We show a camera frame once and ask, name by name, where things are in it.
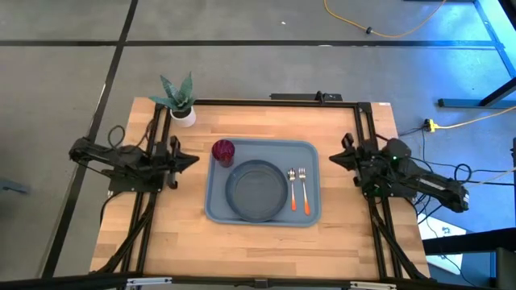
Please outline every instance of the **plate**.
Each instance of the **plate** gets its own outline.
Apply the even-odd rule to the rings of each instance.
[[[249,160],[237,166],[226,181],[229,206],[248,222],[266,222],[280,212],[287,201],[284,174],[263,160]]]

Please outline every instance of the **green leaves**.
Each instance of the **green leaves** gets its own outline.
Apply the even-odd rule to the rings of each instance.
[[[163,85],[164,91],[167,93],[167,97],[149,97],[154,102],[167,106],[173,112],[184,112],[189,109],[195,102],[195,98],[192,96],[193,83],[192,83],[192,72],[181,83],[179,90],[173,85],[172,82],[167,80],[165,77],[160,76],[161,84]]]

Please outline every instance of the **orange-handled fork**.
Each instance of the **orange-handled fork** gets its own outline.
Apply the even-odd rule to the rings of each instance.
[[[296,211],[296,197],[293,194],[293,181],[296,180],[296,171],[291,168],[287,171],[287,176],[290,180],[290,186],[292,188],[292,211]]]
[[[299,168],[299,179],[301,180],[301,182],[303,184],[303,197],[305,199],[305,214],[310,215],[310,205],[308,204],[308,199],[306,198],[306,186],[305,186],[306,170],[304,168]]]

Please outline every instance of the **concrete floor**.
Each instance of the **concrete floor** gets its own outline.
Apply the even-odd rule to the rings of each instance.
[[[0,0],[0,40],[117,39],[129,3]],[[437,5],[398,0],[328,4],[339,14],[392,32],[412,27]],[[497,8],[489,11],[497,13]],[[506,24],[497,25],[504,29]],[[333,19],[319,0],[140,1],[128,38],[377,39]],[[449,3],[406,39],[489,36],[472,4]],[[31,187],[27,196],[0,194],[0,280],[38,275],[74,168],[68,149],[89,126],[113,52],[0,47],[0,176]],[[510,79],[497,52],[489,48],[125,48],[98,142],[105,144],[107,131],[126,123],[133,97],[162,94],[160,74],[177,81],[190,70],[200,98],[268,98],[270,93],[323,90],[341,93],[346,101],[391,102],[398,131],[419,126],[424,118],[447,125],[492,113],[440,109],[435,103],[441,97],[484,97]],[[439,131],[427,136],[427,159],[472,168],[512,168],[514,132],[514,113]],[[421,155],[420,134],[404,140],[414,155]],[[452,174],[447,168],[435,169]],[[512,182],[510,176],[501,180]],[[106,189],[105,178],[87,173],[57,275],[88,271]],[[471,188],[468,212],[440,209],[435,217],[472,231],[514,226],[514,191],[488,185]]]

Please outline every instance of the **plastic tray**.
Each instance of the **plastic tray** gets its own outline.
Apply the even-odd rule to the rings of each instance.
[[[220,166],[213,156],[206,184],[206,216],[221,223],[261,225],[261,226],[312,226],[321,217],[321,193],[319,184],[319,162],[315,147],[303,141],[267,139],[227,139],[235,145],[234,163],[229,168]],[[294,194],[298,209],[290,208],[291,192],[283,209],[266,222],[247,222],[240,218],[226,201],[226,180],[231,171],[239,164],[249,160],[265,160],[276,165],[287,178],[290,168],[296,169]],[[298,168],[306,168],[306,195],[310,203],[310,215],[305,215],[303,206],[302,183],[298,178]]]

